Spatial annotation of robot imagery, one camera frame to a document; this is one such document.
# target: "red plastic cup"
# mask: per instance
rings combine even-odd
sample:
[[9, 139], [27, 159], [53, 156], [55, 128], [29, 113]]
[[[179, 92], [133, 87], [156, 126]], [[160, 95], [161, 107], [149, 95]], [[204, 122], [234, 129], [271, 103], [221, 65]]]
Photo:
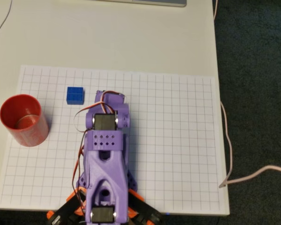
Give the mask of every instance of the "red plastic cup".
[[30, 95], [15, 95], [6, 100], [0, 119], [17, 142], [27, 147], [39, 145], [49, 134], [41, 105]]

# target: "blue block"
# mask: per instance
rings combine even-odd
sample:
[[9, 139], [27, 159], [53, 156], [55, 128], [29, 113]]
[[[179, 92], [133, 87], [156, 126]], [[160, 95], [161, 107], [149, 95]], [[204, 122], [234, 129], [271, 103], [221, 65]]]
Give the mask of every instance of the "blue block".
[[67, 88], [67, 104], [68, 105], [83, 105], [84, 92], [83, 88], [68, 87]]

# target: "purple 3d-printed part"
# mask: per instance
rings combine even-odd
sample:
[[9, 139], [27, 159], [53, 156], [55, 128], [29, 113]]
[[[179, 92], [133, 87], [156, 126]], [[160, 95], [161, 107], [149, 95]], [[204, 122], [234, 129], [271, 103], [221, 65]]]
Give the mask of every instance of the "purple 3d-printed part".
[[[102, 91], [97, 91], [95, 102]], [[117, 112], [117, 130], [90, 130], [84, 142], [84, 173], [79, 185], [87, 189], [85, 220], [92, 225], [94, 206], [113, 206], [114, 225], [128, 220], [128, 188], [137, 190], [137, 183], [128, 171], [129, 137], [123, 128], [130, 126], [129, 107], [124, 96], [106, 93], [104, 101]], [[93, 127], [96, 113], [103, 113], [100, 105], [89, 109], [86, 127]]]

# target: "gray carpet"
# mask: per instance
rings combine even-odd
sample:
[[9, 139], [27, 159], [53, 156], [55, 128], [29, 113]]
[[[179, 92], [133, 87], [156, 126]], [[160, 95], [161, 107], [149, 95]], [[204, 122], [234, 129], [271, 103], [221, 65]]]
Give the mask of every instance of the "gray carpet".
[[[281, 166], [281, 0], [219, 0], [215, 34], [234, 147], [231, 178]], [[167, 216], [167, 224], [281, 224], [281, 173], [229, 186], [229, 201], [227, 217]], [[44, 223], [43, 212], [0, 211], [0, 225]]]

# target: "white grid sheet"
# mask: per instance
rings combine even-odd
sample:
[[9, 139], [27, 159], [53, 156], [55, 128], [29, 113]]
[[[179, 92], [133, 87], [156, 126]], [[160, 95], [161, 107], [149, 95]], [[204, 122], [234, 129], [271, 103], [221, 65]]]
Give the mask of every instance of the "white grid sheet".
[[[11, 135], [2, 165], [0, 208], [57, 209], [72, 192], [71, 178], [82, 134], [67, 105], [67, 87], [83, 87], [84, 106], [97, 90], [125, 94], [130, 107], [129, 169], [138, 193], [164, 213], [228, 214], [212, 77], [94, 69], [22, 66], [18, 93], [36, 97], [50, 125], [39, 146]], [[77, 126], [85, 129], [85, 113]]]

